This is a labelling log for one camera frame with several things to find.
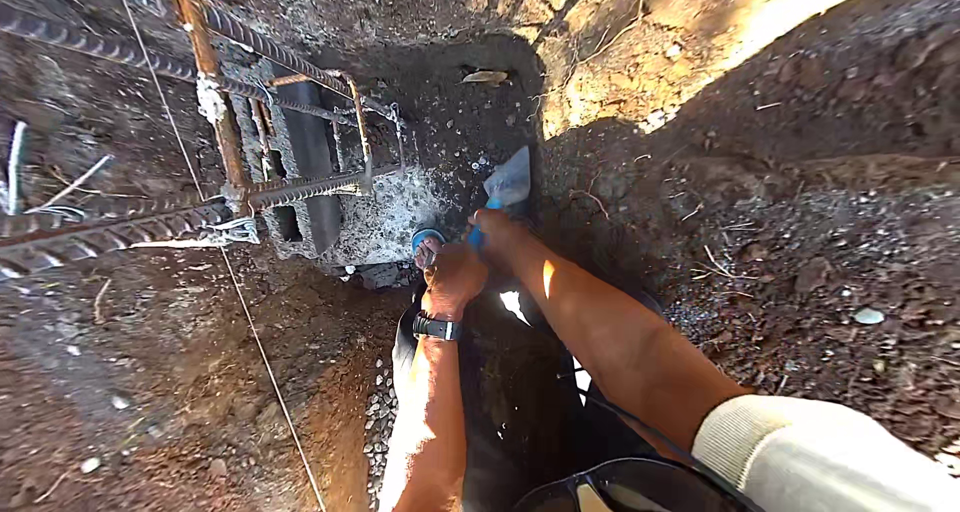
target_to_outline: white cable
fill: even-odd
[[[172,126],[174,129],[176,144],[179,145],[180,151],[183,153],[183,159],[186,161],[186,167],[190,170],[190,178],[193,179],[193,186],[197,187],[199,199],[201,201],[206,201],[207,199],[204,198],[204,190],[200,189],[200,181],[197,179],[197,173],[194,172],[193,164],[190,163],[190,156],[186,152],[184,139],[180,137],[180,130],[177,129],[177,124],[174,123],[174,113],[170,111],[170,105],[167,104],[167,98],[163,94],[161,82],[157,78],[157,72],[154,71],[154,64],[150,62],[150,52],[147,52],[147,46],[143,44],[143,37],[140,36],[140,28],[137,27],[137,21],[134,20],[134,13],[130,10],[130,5],[127,3],[127,0],[122,1],[123,7],[126,9],[126,15],[129,17],[129,24],[133,26],[133,33],[136,35],[136,42],[140,44],[140,50],[143,51],[143,60],[146,61],[147,68],[150,70],[150,76],[153,77],[153,84],[156,85],[156,91],[160,94],[160,101],[163,103],[163,110],[167,113],[167,118],[170,120],[170,126]]]
[[[57,193],[56,195],[54,195],[53,197],[51,197],[49,200],[47,200],[46,202],[44,202],[44,203],[41,204],[40,206],[34,206],[33,208],[31,208],[31,209],[29,209],[29,210],[26,210],[26,211],[24,211],[23,213],[24,213],[24,214],[33,214],[34,212],[40,211],[40,210],[42,210],[42,209],[46,209],[47,207],[53,205],[55,202],[59,201],[60,199],[63,199],[63,198],[66,197],[66,195],[69,194],[71,191],[77,189],[77,188],[80,187],[83,183],[85,183],[88,178],[90,178],[91,176],[93,176],[94,173],[97,172],[98,169],[100,169],[101,167],[104,166],[104,163],[107,163],[107,162],[109,162],[110,160],[113,160],[113,159],[114,159],[114,155],[111,154],[111,153],[108,153],[107,155],[101,157],[99,161],[97,161],[96,163],[93,164],[93,167],[90,167],[89,169],[87,169],[85,173],[81,174],[77,179],[75,179],[75,180],[73,180],[72,182],[70,182],[70,185],[68,185],[68,186],[64,187],[63,189],[61,189],[61,190],[59,191],[59,193]]]
[[[129,16],[129,22],[133,25],[133,32],[136,34],[136,40],[140,44],[140,49],[143,51],[143,56],[147,61],[147,67],[150,68],[150,75],[153,76],[153,83],[156,85],[156,91],[160,94],[160,100],[163,102],[163,109],[167,112],[167,117],[170,119],[170,125],[174,128],[174,135],[176,135],[176,142],[179,144],[180,151],[183,152],[183,159],[186,160],[186,166],[190,169],[190,176],[193,177],[193,184],[197,187],[197,193],[199,194],[200,199],[204,199],[204,191],[200,189],[200,183],[197,181],[197,174],[193,171],[193,166],[190,164],[190,159],[187,156],[186,148],[184,147],[184,141],[180,137],[180,132],[177,131],[177,125],[174,124],[173,113],[170,112],[170,106],[167,105],[166,97],[163,94],[163,89],[161,88],[161,83],[157,79],[157,73],[154,72],[154,66],[150,63],[150,54],[147,52],[147,47],[143,44],[143,38],[140,37],[140,31],[137,28],[137,23],[134,21],[134,14],[130,10],[130,5],[127,4],[127,0],[123,0],[124,8],[126,8],[126,15]],[[234,267],[231,266],[231,261],[227,258],[227,250],[220,247],[220,252],[223,255],[223,263],[226,264],[226,270],[230,272],[230,279],[233,281],[233,288],[237,291],[237,297],[240,298],[240,305],[243,307],[243,312],[246,315],[246,322],[249,323],[249,329],[253,333],[253,339],[256,341],[256,346],[260,351],[260,357],[263,359],[263,364],[267,367],[267,375],[270,376],[270,383],[273,385],[273,392],[276,393],[276,398],[280,402],[280,408],[283,409],[283,416],[287,419],[287,427],[290,429],[290,434],[293,435],[294,444],[296,444],[296,451],[299,453],[300,461],[303,462],[303,469],[306,469],[307,479],[310,480],[310,487],[313,488],[313,495],[317,498],[317,503],[319,504],[319,509],[322,512],[327,512],[327,506],[324,504],[324,498],[320,495],[320,488],[317,486],[317,479],[313,476],[313,470],[310,469],[310,463],[306,460],[306,454],[304,454],[304,447],[301,446],[300,438],[297,436],[297,429],[294,427],[294,421],[290,418],[290,411],[287,410],[287,404],[283,400],[283,395],[281,393],[281,387],[277,384],[277,379],[274,377],[274,370],[270,367],[270,360],[267,358],[267,351],[263,349],[263,344],[260,343],[260,336],[257,334],[257,328],[254,326],[254,318],[250,315],[250,310],[247,308],[247,301],[243,297],[243,293],[240,291],[240,283],[237,282],[236,274],[234,274]]]
[[[281,394],[281,387],[277,385],[277,380],[274,378],[274,370],[270,368],[270,361],[267,359],[267,352],[263,349],[263,344],[260,343],[260,336],[257,334],[257,328],[254,327],[254,318],[250,316],[250,310],[247,308],[247,301],[243,297],[243,293],[240,292],[240,283],[237,282],[237,276],[234,274],[234,267],[231,266],[231,261],[227,258],[227,250],[220,247],[220,252],[223,254],[223,262],[226,263],[226,270],[230,272],[230,279],[233,280],[233,287],[237,290],[237,296],[240,297],[240,305],[243,306],[243,312],[246,314],[246,322],[249,323],[249,329],[253,333],[253,339],[256,340],[256,346],[260,350],[260,357],[263,358],[263,363],[267,366],[267,375],[270,376],[270,383],[273,384],[273,392],[276,393],[276,398],[280,400],[280,408],[283,409],[283,416],[287,419],[287,426],[290,428],[290,434],[294,436],[294,444],[296,444],[296,451],[300,454],[300,460],[303,462],[303,469],[306,469],[306,476],[310,479],[310,486],[313,488],[313,494],[317,496],[317,503],[319,504],[319,509],[322,512],[327,512],[327,506],[324,504],[324,498],[320,496],[320,488],[317,487],[317,479],[313,477],[313,470],[310,469],[310,464],[306,460],[306,455],[304,454],[304,448],[300,444],[300,439],[297,438],[297,431],[294,429],[294,421],[290,418],[290,412],[287,411],[287,405],[283,401],[283,395]]]
[[[16,121],[13,127],[13,140],[9,143],[9,156],[6,160],[6,213],[11,216],[17,214],[20,149],[23,148],[23,133],[26,129],[26,122]]]

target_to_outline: soil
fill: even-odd
[[[133,35],[119,0],[10,1]],[[741,49],[764,15],[755,0],[222,1],[400,103],[451,236],[493,165],[531,145],[529,214],[552,247],[656,293],[757,393],[856,408],[960,468],[958,0],[830,0],[755,52]],[[171,15],[134,14],[148,45],[189,60]],[[28,205],[107,153],[85,188],[191,189],[148,75],[0,42],[0,126],[30,124]],[[478,69],[509,78],[460,83]],[[192,86],[161,84],[219,186]],[[370,291],[267,246],[227,253],[327,506],[367,509],[365,410],[409,290]],[[0,508],[313,507],[219,250],[112,253],[0,289]],[[858,322],[865,308],[883,321]],[[566,467],[537,459],[556,443],[543,391],[557,346],[507,333],[509,319],[477,338],[474,415],[504,425],[512,461],[546,482]]]

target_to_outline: black watch strap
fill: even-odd
[[[434,321],[420,311],[414,317],[415,336],[433,336],[445,340],[458,340],[463,328],[460,322]]]

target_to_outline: gravel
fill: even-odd
[[[373,386],[366,400],[366,443],[363,446],[363,454],[369,464],[366,493],[369,495],[370,510],[376,510],[379,506],[381,477],[390,450],[390,432],[397,418],[397,391],[393,386],[394,380],[390,377],[392,371],[389,358],[376,359],[370,371],[373,375]]]

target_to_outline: small stone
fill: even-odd
[[[227,475],[227,462],[221,458],[216,458],[210,461],[210,477],[214,479],[219,479]]]
[[[683,47],[681,47],[679,43],[674,43],[670,47],[667,47],[664,55],[667,59],[676,59],[681,51],[683,51]]]
[[[159,423],[151,423],[147,426],[147,433],[154,439],[160,439],[163,436],[163,427]]]
[[[853,314],[853,320],[861,325],[877,325],[882,323],[883,319],[884,316],[880,311],[870,307],[864,307]]]
[[[83,460],[83,463],[79,464],[79,471],[84,475],[88,473],[93,473],[100,467],[100,458],[91,457],[89,459]]]
[[[110,398],[110,404],[114,409],[122,411],[130,406],[130,401],[122,395],[114,395]]]

